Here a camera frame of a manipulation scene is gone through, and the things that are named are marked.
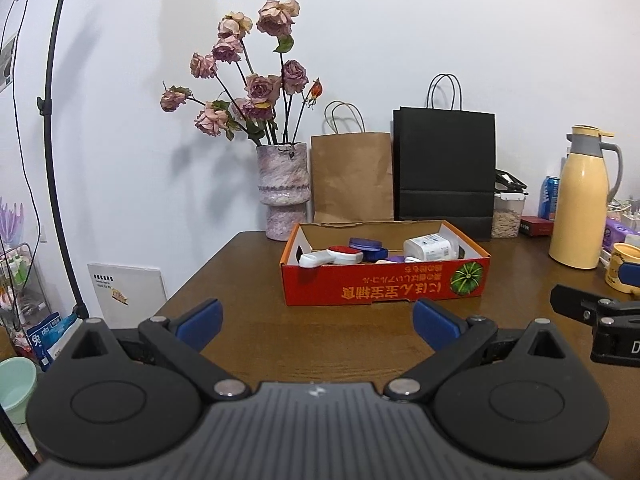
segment gray handle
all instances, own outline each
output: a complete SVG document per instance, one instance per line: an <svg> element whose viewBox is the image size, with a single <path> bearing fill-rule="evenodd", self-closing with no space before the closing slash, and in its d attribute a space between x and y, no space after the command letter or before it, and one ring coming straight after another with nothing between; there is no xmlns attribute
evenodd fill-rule
<svg viewBox="0 0 640 480"><path fill-rule="evenodd" d="M616 144L609 144L608 142L601 142L600 147L603 150L610 150L612 152L616 152L618 155L618 176L616 177L616 183L613 185L609 194L607 195L607 204L613 200L616 193L618 192L618 188L620 187L620 182L622 181L622 151L620 147Z"/></svg>

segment bouquet of dried flowers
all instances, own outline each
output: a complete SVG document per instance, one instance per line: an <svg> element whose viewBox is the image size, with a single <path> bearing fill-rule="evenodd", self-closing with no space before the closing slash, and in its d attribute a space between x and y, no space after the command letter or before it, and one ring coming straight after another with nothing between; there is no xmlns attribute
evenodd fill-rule
<svg viewBox="0 0 640 480"><path fill-rule="evenodd" d="M243 131L257 146L262 145L261 139L265 137L269 144L293 144L305 107L313 107L322 93L320 80L316 79L305 94L305 88L309 83L305 68L295 59L284 59L284 54L293 47L291 25L294 24L293 18L299 13L300 5L296 0L267 0L258 12L256 28L278 40L274 52L280 56L280 74L268 76L254 72L244 44L244 38L254 26L251 19L242 12L230 12L223 16L218 24L218 42L213 46L211 54L193 54L190 69L194 77L217 79L222 86L220 96L224 94L228 100L218 98L215 101L202 102L196 99L188 88L165 86L165 92L160 99L162 110L173 112L181 104L193 101L204 106L194 122L196 127L207 135L217 137L224 131L226 138L232 140L234 132ZM247 75L241 66L242 57L248 68ZM244 82L246 96L236 99L231 96L218 73L219 64L223 63L236 65ZM290 128L293 97L296 94L300 94L302 103L296 126ZM284 104L282 130L276 122L276 103L280 96Z"/></svg>

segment purple lid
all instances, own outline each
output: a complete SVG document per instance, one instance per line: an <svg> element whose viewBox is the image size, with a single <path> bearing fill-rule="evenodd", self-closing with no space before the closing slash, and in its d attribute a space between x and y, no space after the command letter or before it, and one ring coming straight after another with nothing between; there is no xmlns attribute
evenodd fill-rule
<svg viewBox="0 0 640 480"><path fill-rule="evenodd" d="M379 251L382 248L382 242L367 238L350 238L349 247L359 251Z"/></svg>

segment small red box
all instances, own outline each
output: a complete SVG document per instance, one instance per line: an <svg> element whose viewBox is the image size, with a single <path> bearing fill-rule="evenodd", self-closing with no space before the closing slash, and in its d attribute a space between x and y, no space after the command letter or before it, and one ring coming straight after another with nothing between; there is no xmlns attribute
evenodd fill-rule
<svg viewBox="0 0 640 480"><path fill-rule="evenodd" d="M523 216L520 218L520 232L527 236L551 236L554 223L537 216Z"/></svg>
<svg viewBox="0 0 640 480"><path fill-rule="evenodd" d="M379 240L389 255L395 255L402 254L405 240L433 233L455 237L463 257L420 264L324 265L315 269L298 265L301 254L348 245L351 237ZM444 220L299 224L287 241L280 270L287 306L448 300L480 296L489 259L489 253Z"/></svg>

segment triangular cutout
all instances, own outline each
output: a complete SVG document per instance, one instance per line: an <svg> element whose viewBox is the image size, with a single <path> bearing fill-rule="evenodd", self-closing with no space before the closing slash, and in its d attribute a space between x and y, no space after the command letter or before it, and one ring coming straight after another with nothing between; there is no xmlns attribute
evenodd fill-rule
<svg viewBox="0 0 640 480"><path fill-rule="evenodd" d="M564 359L564 352L562 352L562 349L558 346L551 332L547 331L538 332L536 340L533 342L533 345L531 345L529 354L549 357L551 359Z"/></svg>
<svg viewBox="0 0 640 480"><path fill-rule="evenodd" d="M107 348L97 332L87 331L74 350L72 359L84 359L85 357L96 357L107 355Z"/></svg>

